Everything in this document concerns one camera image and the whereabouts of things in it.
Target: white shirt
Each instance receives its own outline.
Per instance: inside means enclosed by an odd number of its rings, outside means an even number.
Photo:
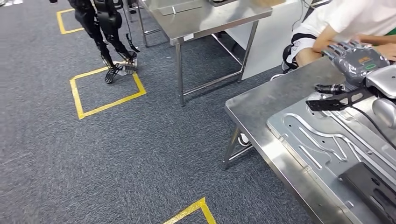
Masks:
[[[396,0],[332,0],[301,24],[315,36],[327,25],[339,33],[334,38],[337,42],[357,34],[383,36],[396,28]]]

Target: gray carpet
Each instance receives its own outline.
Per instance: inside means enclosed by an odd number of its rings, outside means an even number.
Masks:
[[[135,22],[147,94],[79,120],[69,79],[103,64],[85,31],[60,34],[56,11],[68,8],[46,0],[0,8],[0,223],[161,224],[202,197],[218,224],[311,223],[256,151],[218,167],[233,130],[225,101],[279,69],[220,83],[180,107],[174,49],[161,33],[144,48]],[[64,24],[77,28],[72,15]],[[238,69],[210,37],[187,43],[183,55],[186,88]],[[107,85],[103,74],[77,86],[84,110],[137,90],[131,77]],[[179,223],[206,221],[196,211]]]

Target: black and white shorts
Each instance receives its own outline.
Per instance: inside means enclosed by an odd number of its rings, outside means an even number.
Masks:
[[[306,27],[299,26],[293,31],[291,48],[286,61],[292,63],[296,55],[305,48],[312,48],[316,40],[315,34]]]

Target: floor marking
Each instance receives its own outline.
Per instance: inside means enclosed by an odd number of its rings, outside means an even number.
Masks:
[[[22,0],[8,0],[8,2],[5,5],[3,5],[3,7],[17,5],[17,4],[21,4],[21,3],[23,3]]]
[[[198,209],[202,210],[208,224],[216,224],[216,221],[214,220],[213,215],[209,210],[209,207],[206,205],[205,197],[194,202],[192,205],[188,206],[186,209],[184,209],[179,214],[175,215],[173,218],[163,224],[174,224],[175,222],[195,212]]]
[[[93,75],[93,74],[96,74],[96,73],[99,73],[99,72],[102,72],[102,71],[106,71],[107,69],[108,69],[107,67],[103,67],[103,68],[96,69],[96,70],[93,70],[93,71],[90,71],[90,72],[87,72],[87,73],[76,75],[75,77],[70,79],[71,93],[73,94],[74,104],[76,106],[77,115],[78,115],[79,119],[83,119],[84,117],[87,117],[89,115],[93,115],[93,114],[98,113],[100,111],[104,111],[106,109],[109,109],[110,107],[116,106],[118,104],[125,103],[125,102],[127,102],[129,100],[132,100],[134,98],[138,98],[138,97],[146,94],[146,90],[144,89],[144,87],[143,87],[143,85],[142,85],[142,83],[141,83],[141,81],[139,79],[139,76],[137,75],[136,72],[134,72],[132,74],[132,77],[133,77],[133,79],[134,79],[134,81],[136,83],[137,88],[139,89],[139,91],[137,93],[132,94],[132,95],[127,96],[127,97],[124,97],[122,99],[119,99],[119,100],[117,100],[115,102],[106,104],[104,106],[98,107],[98,108],[93,109],[91,111],[84,112],[83,111],[83,106],[82,106],[81,100],[80,100],[80,95],[78,93],[78,89],[77,89],[77,85],[76,85],[76,79],[82,78],[82,77],[85,77],[85,76],[89,76],[89,75]]]
[[[81,28],[77,28],[77,29],[72,29],[72,30],[65,30],[64,29],[63,20],[62,20],[62,13],[68,13],[68,12],[71,12],[71,11],[74,11],[74,9],[71,8],[71,9],[66,9],[66,10],[57,12],[57,20],[58,20],[59,30],[61,31],[61,34],[70,34],[70,33],[74,33],[74,32],[80,31],[80,30],[84,30],[84,28],[82,28],[82,27]]]

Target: green label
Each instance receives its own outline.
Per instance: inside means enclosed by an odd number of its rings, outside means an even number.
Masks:
[[[375,64],[369,64],[368,66],[366,66],[367,70],[370,70],[372,68],[374,68],[376,65]]]

